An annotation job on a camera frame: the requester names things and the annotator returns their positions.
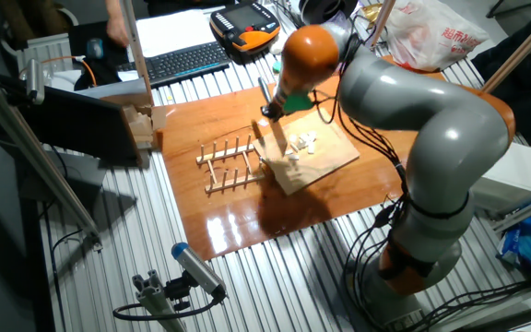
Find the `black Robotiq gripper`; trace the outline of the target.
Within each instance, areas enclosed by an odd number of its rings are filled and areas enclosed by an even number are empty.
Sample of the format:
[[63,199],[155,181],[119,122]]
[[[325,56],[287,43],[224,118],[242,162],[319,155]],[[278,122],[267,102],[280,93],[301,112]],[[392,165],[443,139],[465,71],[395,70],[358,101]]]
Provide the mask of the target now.
[[285,115],[283,106],[276,101],[271,101],[266,106],[262,106],[260,111],[270,123],[275,123]]

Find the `person's hand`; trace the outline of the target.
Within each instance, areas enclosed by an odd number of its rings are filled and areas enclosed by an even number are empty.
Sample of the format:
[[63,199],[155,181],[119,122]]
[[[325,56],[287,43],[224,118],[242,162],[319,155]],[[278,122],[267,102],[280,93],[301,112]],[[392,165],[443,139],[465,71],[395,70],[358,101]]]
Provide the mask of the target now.
[[106,25],[106,32],[109,38],[116,45],[119,45],[123,48],[128,46],[129,39],[123,18],[109,18]]

